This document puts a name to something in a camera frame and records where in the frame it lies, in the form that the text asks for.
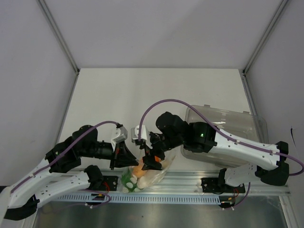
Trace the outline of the clear zip top bag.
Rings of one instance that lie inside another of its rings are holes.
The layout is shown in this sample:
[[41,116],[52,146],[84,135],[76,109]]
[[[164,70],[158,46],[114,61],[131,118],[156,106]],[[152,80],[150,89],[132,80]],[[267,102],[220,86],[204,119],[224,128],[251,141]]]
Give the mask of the clear zip top bag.
[[160,182],[176,157],[176,151],[170,151],[166,154],[164,160],[156,159],[162,165],[162,170],[142,170],[143,159],[139,160],[138,166],[129,166],[122,173],[120,183],[123,193],[140,192],[152,185]]

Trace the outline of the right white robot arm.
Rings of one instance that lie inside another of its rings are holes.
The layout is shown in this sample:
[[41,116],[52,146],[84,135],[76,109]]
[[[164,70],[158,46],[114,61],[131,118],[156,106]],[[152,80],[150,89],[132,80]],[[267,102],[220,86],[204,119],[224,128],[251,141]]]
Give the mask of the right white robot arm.
[[246,161],[236,168],[221,169],[217,187],[229,191],[242,183],[261,180],[272,186],[283,186],[289,178],[289,165],[280,153],[288,146],[284,142],[263,144],[237,137],[205,122],[187,123],[179,116],[163,113],[156,120],[160,134],[147,130],[140,122],[138,140],[144,149],[143,170],[162,170],[159,158],[179,146],[193,153],[228,155]]

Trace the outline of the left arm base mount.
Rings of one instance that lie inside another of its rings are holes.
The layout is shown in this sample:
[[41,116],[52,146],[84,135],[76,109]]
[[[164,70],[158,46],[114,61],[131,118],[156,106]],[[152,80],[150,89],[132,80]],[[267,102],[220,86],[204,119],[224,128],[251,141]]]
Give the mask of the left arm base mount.
[[114,175],[105,175],[103,182],[98,183],[95,186],[89,186],[88,190],[96,190],[96,191],[117,191],[118,186],[118,176]]

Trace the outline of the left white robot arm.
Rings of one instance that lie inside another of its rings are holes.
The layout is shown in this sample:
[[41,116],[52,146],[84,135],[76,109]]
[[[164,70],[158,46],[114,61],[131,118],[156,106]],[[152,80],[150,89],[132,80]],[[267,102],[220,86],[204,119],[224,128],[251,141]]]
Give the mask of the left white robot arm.
[[84,125],[65,141],[55,145],[24,178],[0,188],[0,218],[23,220],[48,202],[78,191],[106,190],[105,178],[96,165],[62,181],[53,180],[81,165],[81,159],[109,160],[110,169],[138,165],[126,146],[127,130],[117,123],[110,142],[98,141],[97,127]]

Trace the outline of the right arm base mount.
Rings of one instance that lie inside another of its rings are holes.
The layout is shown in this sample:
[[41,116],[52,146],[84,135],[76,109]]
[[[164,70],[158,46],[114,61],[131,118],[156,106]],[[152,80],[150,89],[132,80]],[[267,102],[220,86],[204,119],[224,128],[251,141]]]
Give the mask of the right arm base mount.
[[244,184],[233,187],[225,183],[219,183],[218,181],[218,178],[201,178],[202,192],[217,195],[224,193],[245,193]]

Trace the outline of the left aluminium frame post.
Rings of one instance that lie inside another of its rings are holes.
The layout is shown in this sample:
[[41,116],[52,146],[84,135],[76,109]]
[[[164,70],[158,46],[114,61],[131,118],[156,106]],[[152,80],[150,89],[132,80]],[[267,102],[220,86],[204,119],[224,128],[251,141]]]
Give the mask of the left aluminium frame post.
[[44,15],[49,27],[51,28],[60,48],[62,49],[64,55],[66,56],[70,66],[72,67],[73,71],[78,74],[80,69],[76,64],[76,61],[74,60],[70,49],[46,3],[45,0],[37,0],[36,3],[38,4],[38,6],[40,7],[40,10],[42,12],[42,14]]

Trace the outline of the right aluminium frame post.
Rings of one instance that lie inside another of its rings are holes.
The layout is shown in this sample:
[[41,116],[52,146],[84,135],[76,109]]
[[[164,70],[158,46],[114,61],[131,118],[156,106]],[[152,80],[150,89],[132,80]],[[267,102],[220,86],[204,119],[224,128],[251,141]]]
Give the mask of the right aluminium frame post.
[[262,33],[262,36],[260,37],[256,47],[254,48],[252,54],[250,55],[250,58],[248,59],[244,69],[242,70],[242,73],[243,73],[244,76],[247,76],[247,74],[249,73],[249,70],[251,69],[251,67],[253,66],[257,57],[259,56],[259,54],[263,50],[263,47],[265,46],[265,44],[269,40],[271,34],[273,33],[276,26],[278,25],[281,17],[283,16],[283,14],[284,14],[285,10],[287,9],[290,2],[291,2],[291,0],[281,0],[279,2],[278,7],[276,8],[273,16],[271,17],[271,19],[270,19],[269,23],[267,24],[264,32]]

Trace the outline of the green lettuce leaf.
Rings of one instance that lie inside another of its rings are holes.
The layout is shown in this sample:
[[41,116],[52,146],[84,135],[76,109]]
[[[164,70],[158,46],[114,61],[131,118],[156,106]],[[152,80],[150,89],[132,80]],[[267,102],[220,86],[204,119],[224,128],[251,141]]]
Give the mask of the green lettuce leaf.
[[141,189],[138,187],[138,178],[133,173],[133,168],[129,167],[125,170],[121,177],[122,192],[123,193],[132,193],[140,192]]

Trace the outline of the aluminium frame post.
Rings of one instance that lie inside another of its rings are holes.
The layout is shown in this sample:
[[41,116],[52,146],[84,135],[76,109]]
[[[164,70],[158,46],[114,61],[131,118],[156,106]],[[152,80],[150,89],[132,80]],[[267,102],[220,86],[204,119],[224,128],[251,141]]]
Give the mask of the aluminium frame post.
[[259,54],[263,50],[263,47],[265,46],[265,44],[269,40],[271,34],[273,33],[276,26],[278,25],[281,17],[283,16],[283,14],[284,14],[285,10],[287,9],[290,2],[291,2],[291,0],[281,0],[279,2],[278,7],[276,8],[273,16],[271,17],[271,19],[270,19],[269,23],[267,24],[264,32],[262,33],[262,36],[260,37],[256,47],[254,48],[252,54],[250,55],[250,58],[248,59],[244,69],[242,70],[242,73],[243,73],[244,76],[247,76],[247,74],[249,73],[249,70],[251,69],[251,67],[253,66],[257,57],[259,56]]
[[44,15],[49,27],[51,28],[60,48],[62,49],[64,55],[66,56],[70,66],[72,67],[73,71],[78,74],[80,69],[76,64],[76,61],[74,60],[70,49],[46,3],[45,0],[37,0],[36,3],[38,4],[38,6],[40,7],[40,10],[42,12],[42,14]]

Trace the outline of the orange fruit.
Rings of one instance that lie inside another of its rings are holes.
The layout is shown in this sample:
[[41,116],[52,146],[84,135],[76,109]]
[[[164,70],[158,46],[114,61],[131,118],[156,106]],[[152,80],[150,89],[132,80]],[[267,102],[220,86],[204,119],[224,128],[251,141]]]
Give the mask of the orange fruit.
[[144,166],[144,164],[141,163],[138,166],[133,167],[132,174],[134,176],[136,176],[137,178],[140,178],[140,177],[144,176],[147,171],[146,170],[142,170],[143,166]]

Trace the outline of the clear plastic food container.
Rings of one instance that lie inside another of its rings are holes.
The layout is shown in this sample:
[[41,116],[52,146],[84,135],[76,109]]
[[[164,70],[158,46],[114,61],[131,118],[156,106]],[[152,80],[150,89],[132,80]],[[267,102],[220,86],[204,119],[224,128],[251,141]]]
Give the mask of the clear plastic food container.
[[[251,115],[248,112],[216,109],[208,105],[195,105],[194,108],[215,126],[230,134],[259,143],[269,143],[267,124],[260,116]],[[184,148],[181,148],[181,153],[187,159],[211,163],[221,168],[234,168],[247,164],[247,161],[228,155],[193,153]]]

